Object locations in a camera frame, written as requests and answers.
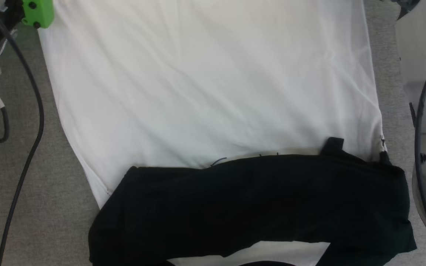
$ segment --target black cable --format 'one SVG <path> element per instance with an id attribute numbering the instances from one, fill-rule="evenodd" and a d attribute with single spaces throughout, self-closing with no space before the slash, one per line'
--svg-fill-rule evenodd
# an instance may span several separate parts
<path id="1" fill-rule="evenodd" d="M 0 138 L 0 143 L 4 143 L 9 138 L 9 116 L 7 115 L 6 107 L 3 106 L 1 109 L 1 114 L 3 115 L 3 125 L 4 125 L 4 134 Z"/>
<path id="2" fill-rule="evenodd" d="M 422 118 L 423 118 L 423 109 L 425 107 L 426 100 L 426 81 L 422 89 L 422 93 L 419 99 L 419 108 L 417 109 L 416 120 L 415 120 L 415 170 L 417 185 L 420 191 L 420 198 L 422 200 L 423 208 L 426 215 L 426 195 L 423 189 L 422 183 L 422 162 L 420 160 L 421 154 L 421 142 L 422 142 Z"/>
<path id="3" fill-rule="evenodd" d="M 40 96 L 40 92 L 39 92 L 39 88 L 37 87 L 36 80 L 34 79 L 34 75 L 32 74 L 32 71 L 29 68 L 29 65 L 27 64 L 24 56 L 22 55 L 21 50 L 17 46 L 16 41 L 11 36 L 10 32 L 7 30 L 1 18 L 0 18 L 0 31 L 4 34 L 5 38 L 7 39 L 9 44 L 12 46 L 12 48 L 14 49 L 14 52 L 17 54 L 17 57 L 19 57 L 19 60 L 22 63 L 22 66 L 24 67 L 24 70 L 27 73 L 27 77 L 29 77 L 29 81 L 31 82 L 32 88 L 34 89 L 34 94 L 36 97 L 35 99 L 37 100 L 37 106 L 39 109 L 39 130 L 37 132 L 37 137 L 34 141 L 34 144 L 32 145 L 29 155 L 27 156 L 27 160 L 22 170 L 21 176 L 19 177 L 19 182 L 17 184 L 16 192 L 14 194 L 14 198 L 12 199 L 11 208 L 9 210 L 9 213 L 7 214 L 6 225 L 4 226 L 3 236 L 1 239 L 1 245 L 0 245 L 0 266 L 1 266 L 4 247 L 6 246 L 7 234 L 9 233 L 9 227 L 11 225 L 11 219 L 14 214 L 14 210 L 16 208 L 17 199 L 19 198 L 19 194 L 21 193 L 22 184 L 24 183 L 24 179 L 26 178 L 26 173 L 31 164 L 32 157 L 34 157 L 34 153 L 37 150 L 37 146 L 39 145 L 40 140 L 42 138 L 42 134 L 44 132 L 44 106 L 42 105 L 42 98 Z"/>

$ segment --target green plastic part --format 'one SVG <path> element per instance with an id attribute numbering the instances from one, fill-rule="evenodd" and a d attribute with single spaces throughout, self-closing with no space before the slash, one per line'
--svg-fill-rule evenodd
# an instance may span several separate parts
<path id="1" fill-rule="evenodd" d="M 22 23 L 36 28 L 48 28 L 54 21 L 52 0 L 23 0 L 24 14 Z"/>

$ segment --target white fabric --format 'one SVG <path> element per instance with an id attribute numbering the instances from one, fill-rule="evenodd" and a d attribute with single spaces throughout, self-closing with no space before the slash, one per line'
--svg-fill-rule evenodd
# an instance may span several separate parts
<path id="1" fill-rule="evenodd" d="M 256 261 L 284 262 L 295 266 L 315 266 L 329 243 L 260 241 L 230 256 L 203 256 L 169 259 L 175 266 L 240 266 Z"/>
<path id="2" fill-rule="evenodd" d="M 100 207 L 129 167 L 383 150 L 361 0 L 54 0 L 40 38 Z"/>

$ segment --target folded cloth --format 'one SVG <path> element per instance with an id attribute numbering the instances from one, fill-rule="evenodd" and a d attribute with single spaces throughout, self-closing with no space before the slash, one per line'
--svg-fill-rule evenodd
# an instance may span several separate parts
<path id="1" fill-rule="evenodd" d="M 90 228 L 90 261 L 150 266 L 300 241 L 330 243 L 318 266 L 377 266 L 416 249 L 404 171 L 385 152 L 368 163 L 342 145 L 204 170 L 132 167 Z"/>

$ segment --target gray background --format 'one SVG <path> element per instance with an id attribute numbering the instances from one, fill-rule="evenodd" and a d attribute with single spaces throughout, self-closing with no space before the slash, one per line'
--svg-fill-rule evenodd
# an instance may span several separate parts
<path id="1" fill-rule="evenodd" d="M 401 89 L 394 30 L 399 7 L 389 0 L 365 0 L 365 6 L 389 155 L 393 164 L 406 171 L 410 182 L 413 128 Z M 61 128 L 36 30 L 19 27 L 17 42 L 41 90 L 45 132 L 19 197 L 3 265 L 90 265 L 88 229 L 98 207 Z M 10 139 L 0 144 L 1 237 L 20 172 L 37 134 L 38 112 L 27 76 L 10 47 L 1 56 L 0 65 L 0 96 L 11 126 Z M 426 229 L 413 202 L 410 220 L 418 249 L 395 257 L 391 266 L 426 265 Z"/>

